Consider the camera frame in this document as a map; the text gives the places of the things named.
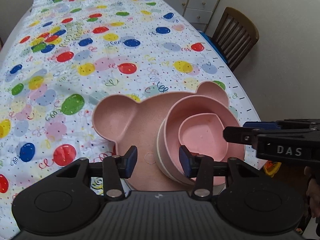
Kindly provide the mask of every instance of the small pink bowl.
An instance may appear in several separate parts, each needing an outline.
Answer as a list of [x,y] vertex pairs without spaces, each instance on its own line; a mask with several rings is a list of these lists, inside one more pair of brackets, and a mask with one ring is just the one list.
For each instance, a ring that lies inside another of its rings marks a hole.
[[182,122],[178,138],[180,144],[185,145],[191,153],[208,155],[220,162],[228,150],[223,130],[223,124],[216,114],[196,114]]
[[[184,176],[179,161],[179,147],[181,146],[178,137],[179,128],[188,117],[202,113],[216,114],[221,120],[223,127],[240,126],[227,107],[207,96],[188,96],[180,99],[171,107],[164,123],[163,136],[166,151],[161,151],[160,157],[166,170],[178,181],[187,184],[193,184],[195,179],[188,179]],[[237,157],[240,160],[244,160],[244,145],[228,143],[228,150],[222,161],[226,162],[229,157]],[[224,177],[214,177],[213,185],[221,185],[224,182]]]

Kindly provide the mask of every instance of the tablecloth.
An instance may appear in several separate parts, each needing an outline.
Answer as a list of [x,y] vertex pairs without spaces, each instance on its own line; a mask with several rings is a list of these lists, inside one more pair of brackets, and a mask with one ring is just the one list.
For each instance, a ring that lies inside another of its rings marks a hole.
[[[195,91],[210,80],[225,89],[241,124],[259,120],[226,64],[162,0],[34,0],[0,75],[0,236],[6,239],[19,232],[11,213],[17,193],[77,158],[96,162],[113,153],[114,143],[91,122],[108,95],[141,101]],[[250,147],[245,161],[263,165]],[[92,187],[101,194],[102,179]]]

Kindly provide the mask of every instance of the hand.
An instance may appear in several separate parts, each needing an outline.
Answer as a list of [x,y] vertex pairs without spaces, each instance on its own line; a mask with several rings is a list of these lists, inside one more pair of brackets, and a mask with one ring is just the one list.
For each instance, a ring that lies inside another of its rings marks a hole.
[[[305,167],[304,174],[311,176],[312,169]],[[320,185],[317,184],[316,179],[311,179],[308,185],[306,195],[310,197],[310,210],[313,218],[320,217]]]

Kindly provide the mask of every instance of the blue chair cushion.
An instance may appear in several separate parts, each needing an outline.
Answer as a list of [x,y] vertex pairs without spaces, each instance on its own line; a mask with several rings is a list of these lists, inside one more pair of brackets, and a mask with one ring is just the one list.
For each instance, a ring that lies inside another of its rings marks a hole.
[[202,31],[197,30],[202,37],[205,38],[205,40],[210,44],[210,46],[216,51],[216,53],[222,58],[222,60],[228,65],[228,60],[226,58],[226,56],[223,54],[223,52],[221,51],[221,49],[219,48],[218,45],[214,45],[213,42],[211,41],[211,39]]

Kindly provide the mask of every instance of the chair backrest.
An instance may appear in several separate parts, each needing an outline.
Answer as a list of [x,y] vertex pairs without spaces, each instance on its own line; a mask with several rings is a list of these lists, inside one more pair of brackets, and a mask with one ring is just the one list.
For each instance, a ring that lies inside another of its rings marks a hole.
[[221,47],[229,68],[234,71],[259,40],[259,32],[243,13],[227,7],[212,39]]

